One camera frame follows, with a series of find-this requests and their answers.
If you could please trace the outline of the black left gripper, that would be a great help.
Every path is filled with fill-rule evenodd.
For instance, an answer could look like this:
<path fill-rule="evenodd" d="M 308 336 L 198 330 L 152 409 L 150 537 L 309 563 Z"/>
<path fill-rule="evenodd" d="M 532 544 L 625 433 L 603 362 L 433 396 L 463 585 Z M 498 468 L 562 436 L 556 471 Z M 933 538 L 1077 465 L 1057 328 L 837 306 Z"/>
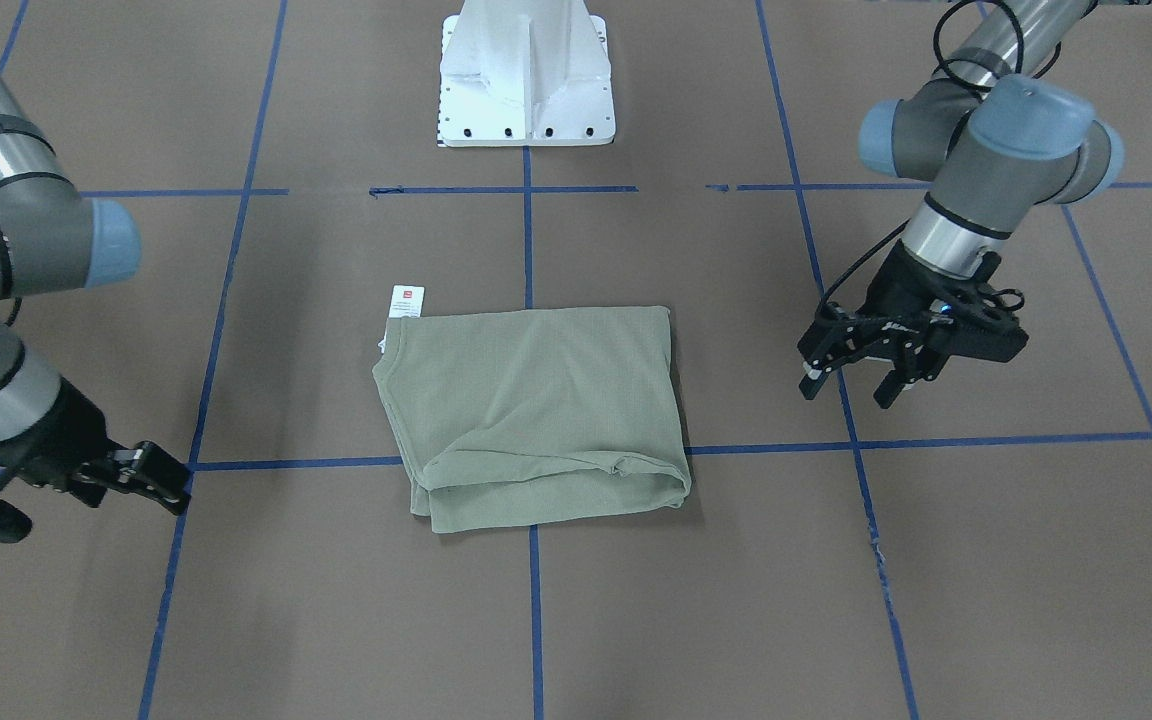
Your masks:
<path fill-rule="evenodd" d="M 832 297 L 855 270 L 886 251 L 858 310 Z M 890 363 L 873 400 L 890 409 L 916 382 L 934 381 L 952 357 L 1009 363 L 1029 341 L 1021 328 L 1023 291 L 996 290 L 990 281 L 1001 264 L 996 251 L 984 251 L 967 279 L 946 275 L 905 250 L 904 242 L 882 238 L 838 275 L 814 306 L 812 324 L 797 342 L 803 356 L 799 393 L 814 400 L 828 384 L 846 382 L 846 365 L 874 359 Z"/>

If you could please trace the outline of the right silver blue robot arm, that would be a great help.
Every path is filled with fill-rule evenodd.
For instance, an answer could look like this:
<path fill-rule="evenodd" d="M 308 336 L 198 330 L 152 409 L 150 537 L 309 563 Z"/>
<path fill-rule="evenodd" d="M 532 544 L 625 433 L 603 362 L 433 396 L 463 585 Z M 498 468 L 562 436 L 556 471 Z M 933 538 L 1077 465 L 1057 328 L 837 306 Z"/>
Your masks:
<path fill-rule="evenodd" d="M 116 200 L 84 199 L 0 73 L 0 301 L 88 290 L 141 268 L 141 228 Z M 108 435 L 99 407 L 0 319 L 0 543 L 32 530 L 1 498 L 13 480 L 96 509 L 109 491 L 179 516 L 189 470 L 168 450 Z"/>

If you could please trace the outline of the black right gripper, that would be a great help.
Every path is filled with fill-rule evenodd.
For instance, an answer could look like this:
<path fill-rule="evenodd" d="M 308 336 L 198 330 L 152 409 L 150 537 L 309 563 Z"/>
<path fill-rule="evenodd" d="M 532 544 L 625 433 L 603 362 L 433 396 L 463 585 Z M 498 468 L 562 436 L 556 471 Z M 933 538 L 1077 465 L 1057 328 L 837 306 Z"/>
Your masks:
<path fill-rule="evenodd" d="M 174 516 L 191 501 L 191 470 L 183 462 L 152 441 L 120 446 L 99 407 L 68 379 L 33 427 L 0 442 L 0 493 L 15 479 L 59 488 L 90 507 L 100 505 L 105 488 L 147 498 Z M 0 543 L 22 541 L 32 528 L 24 511 L 0 498 Z"/>

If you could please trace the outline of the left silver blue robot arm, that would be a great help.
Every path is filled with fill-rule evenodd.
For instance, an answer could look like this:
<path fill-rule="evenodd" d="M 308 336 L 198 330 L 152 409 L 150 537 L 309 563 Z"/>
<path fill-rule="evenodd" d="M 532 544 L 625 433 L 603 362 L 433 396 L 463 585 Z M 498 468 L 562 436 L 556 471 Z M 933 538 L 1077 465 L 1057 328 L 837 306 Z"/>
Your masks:
<path fill-rule="evenodd" d="M 1029 210 L 1091 199 L 1115 182 L 1123 141 L 1094 106 L 1046 78 L 1062 38 L 1093 1 L 996 1 L 919 91 L 867 111 L 858 154 L 872 170 L 929 182 L 914 214 L 873 247 L 882 264 L 859 309 L 829 293 L 799 338 L 799 391 L 838 370 L 890 364 L 874 392 L 890 407 L 952 357 L 1009 363 L 1024 350 L 1020 290 L 991 278 Z"/>

